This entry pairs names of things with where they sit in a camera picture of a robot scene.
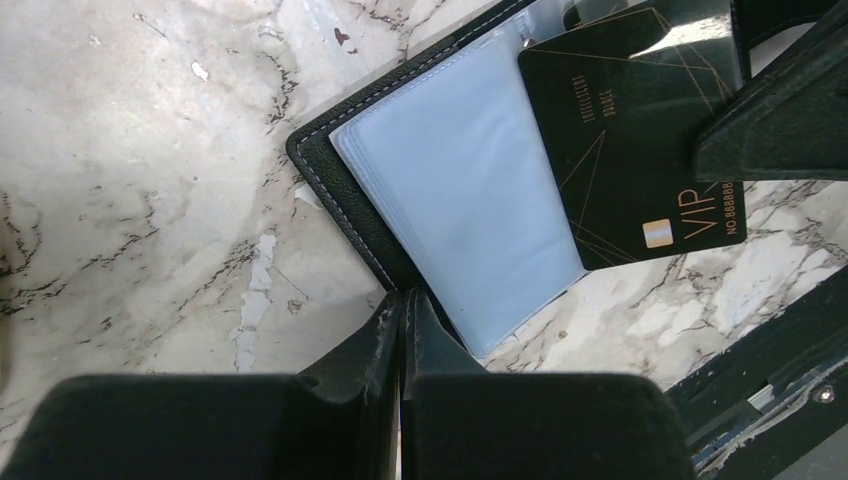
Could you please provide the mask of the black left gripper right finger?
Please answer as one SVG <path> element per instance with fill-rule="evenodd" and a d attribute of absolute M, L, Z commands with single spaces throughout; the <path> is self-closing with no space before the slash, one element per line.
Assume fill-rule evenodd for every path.
<path fill-rule="evenodd" d="M 691 479 L 685 432 L 650 380 L 620 373 L 492 373 L 404 297 L 401 472 L 406 479 Z"/>

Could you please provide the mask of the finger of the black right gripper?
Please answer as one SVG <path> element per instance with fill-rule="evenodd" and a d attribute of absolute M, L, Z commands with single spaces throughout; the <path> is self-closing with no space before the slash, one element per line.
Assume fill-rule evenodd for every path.
<path fill-rule="evenodd" d="M 847 4 L 734 1 L 742 61 L 792 27 L 812 27 L 756 76 L 694 145 L 701 181 L 847 178 Z"/>

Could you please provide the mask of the black leather card holder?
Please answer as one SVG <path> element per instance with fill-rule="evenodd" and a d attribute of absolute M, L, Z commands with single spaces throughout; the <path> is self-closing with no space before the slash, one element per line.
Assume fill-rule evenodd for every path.
<path fill-rule="evenodd" d="M 499 2 L 286 144 L 385 287 L 425 288 L 478 358 L 589 272 L 518 65 L 576 2 Z"/>

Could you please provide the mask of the black VIP card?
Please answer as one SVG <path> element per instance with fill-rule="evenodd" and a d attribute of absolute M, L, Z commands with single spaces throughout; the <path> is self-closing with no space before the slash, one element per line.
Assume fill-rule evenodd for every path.
<path fill-rule="evenodd" d="M 743 186 L 701 182 L 698 132 L 741 85 L 727 1 L 578 1 L 518 65 L 589 271 L 747 235 Z"/>

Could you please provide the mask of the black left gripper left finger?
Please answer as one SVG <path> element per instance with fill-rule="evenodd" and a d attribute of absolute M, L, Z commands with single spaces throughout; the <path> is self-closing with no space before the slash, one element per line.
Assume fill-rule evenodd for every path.
<path fill-rule="evenodd" d="M 296 374 L 86 375 L 44 397 L 5 479 L 387 479 L 396 338 L 387 294 Z"/>

